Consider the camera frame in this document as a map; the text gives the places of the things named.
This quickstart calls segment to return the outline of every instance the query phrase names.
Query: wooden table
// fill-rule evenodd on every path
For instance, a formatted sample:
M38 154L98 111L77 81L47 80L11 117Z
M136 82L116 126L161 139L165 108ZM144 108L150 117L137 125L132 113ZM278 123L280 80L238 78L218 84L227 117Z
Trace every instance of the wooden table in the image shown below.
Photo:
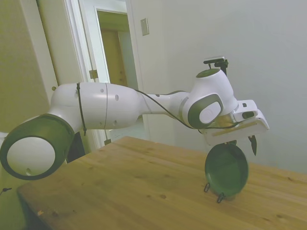
M250 164L243 191L217 204L205 158L126 137L19 193L54 230L307 230L307 175Z

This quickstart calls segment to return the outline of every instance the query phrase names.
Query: doorway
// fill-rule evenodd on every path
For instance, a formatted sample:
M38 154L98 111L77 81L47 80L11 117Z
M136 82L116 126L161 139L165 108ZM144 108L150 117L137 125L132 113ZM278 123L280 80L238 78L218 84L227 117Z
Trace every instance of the doorway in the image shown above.
M110 83L138 90L127 14L97 11L97 16ZM112 142L124 136L146 139L142 116L133 126L110 130Z

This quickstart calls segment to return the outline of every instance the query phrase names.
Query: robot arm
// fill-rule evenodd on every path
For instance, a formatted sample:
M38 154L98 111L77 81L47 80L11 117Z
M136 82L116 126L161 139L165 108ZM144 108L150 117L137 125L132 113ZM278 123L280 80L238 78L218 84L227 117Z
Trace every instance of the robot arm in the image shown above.
M190 93L144 94L108 83L59 86L47 114L10 132L0 149L3 168L11 175L36 180L52 174L66 159L74 134L87 129L131 126L140 115L165 114L198 129L209 145L253 136L269 129L252 101L237 101L219 69L197 75Z

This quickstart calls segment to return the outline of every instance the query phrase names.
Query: green plate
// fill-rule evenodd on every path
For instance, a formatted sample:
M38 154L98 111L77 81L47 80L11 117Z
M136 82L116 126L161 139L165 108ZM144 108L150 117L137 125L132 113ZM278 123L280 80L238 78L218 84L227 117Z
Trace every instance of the green plate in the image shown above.
M242 150L234 144L214 146L205 162L205 173L210 188L218 195L234 196L248 179L248 162Z

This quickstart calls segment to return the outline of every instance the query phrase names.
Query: light switch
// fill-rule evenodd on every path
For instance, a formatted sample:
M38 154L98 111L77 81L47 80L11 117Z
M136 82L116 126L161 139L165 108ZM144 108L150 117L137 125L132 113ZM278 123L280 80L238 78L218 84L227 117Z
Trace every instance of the light switch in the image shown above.
M143 36L149 34L149 28L148 28L147 18L144 18L144 19L141 20L141 28L142 28L142 34L143 34Z

